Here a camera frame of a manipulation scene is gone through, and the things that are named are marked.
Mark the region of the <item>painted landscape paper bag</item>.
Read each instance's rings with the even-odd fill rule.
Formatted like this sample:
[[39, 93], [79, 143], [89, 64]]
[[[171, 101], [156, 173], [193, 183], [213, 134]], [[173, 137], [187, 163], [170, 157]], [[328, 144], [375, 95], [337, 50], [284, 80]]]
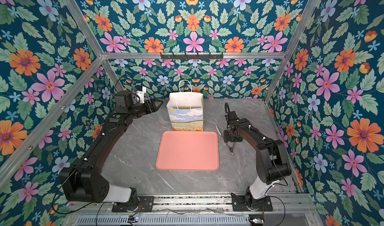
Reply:
[[194, 92], [189, 80], [188, 91], [182, 91], [180, 80], [178, 92], [170, 93], [167, 110], [173, 131], [203, 131], [204, 130], [204, 95]]

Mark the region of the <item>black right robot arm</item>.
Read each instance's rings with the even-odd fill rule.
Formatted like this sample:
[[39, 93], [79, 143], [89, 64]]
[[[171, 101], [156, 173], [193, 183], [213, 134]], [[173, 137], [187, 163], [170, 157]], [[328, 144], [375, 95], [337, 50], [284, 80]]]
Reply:
[[226, 143], [246, 141], [256, 151], [257, 178], [249, 186], [247, 194], [250, 201], [261, 200], [268, 191], [292, 174], [292, 167], [286, 146], [281, 140], [273, 140], [245, 118], [238, 118], [236, 112], [225, 113], [227, 129], [223, 132]]

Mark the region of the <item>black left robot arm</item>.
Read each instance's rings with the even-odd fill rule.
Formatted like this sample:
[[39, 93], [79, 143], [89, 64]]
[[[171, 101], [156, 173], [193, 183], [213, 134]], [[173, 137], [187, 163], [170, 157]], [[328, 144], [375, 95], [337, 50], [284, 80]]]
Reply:
[[102, 176], [102, 168], [133, 120], [158, 111], [162, 104], [161, 100], [148, 99], [143, 103], [126, 102], [116, 106], [104, 120], [101, 131], [86, 153], [71, 168], [64, 168], [59, 173], [68, 201], [139, 206], [137, 190], [113, 185]]

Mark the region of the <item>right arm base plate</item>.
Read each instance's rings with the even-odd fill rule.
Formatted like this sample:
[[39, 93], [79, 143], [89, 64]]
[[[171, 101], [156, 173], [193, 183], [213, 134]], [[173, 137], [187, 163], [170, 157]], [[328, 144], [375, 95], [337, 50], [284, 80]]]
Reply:
[[272, 212], [273, 206], [269, 196], [254, 199], [250, 193], [236, 195], [231, 193], [232, 207], [234, 212]]

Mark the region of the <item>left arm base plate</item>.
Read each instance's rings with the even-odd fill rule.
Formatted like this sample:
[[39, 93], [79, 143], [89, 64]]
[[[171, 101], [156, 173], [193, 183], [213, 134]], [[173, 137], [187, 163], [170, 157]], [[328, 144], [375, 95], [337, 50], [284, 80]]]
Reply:
[[134, 196], [126, 203], [114, 203], [113, 213], [148, 213], [154, 206], [153, 196]]

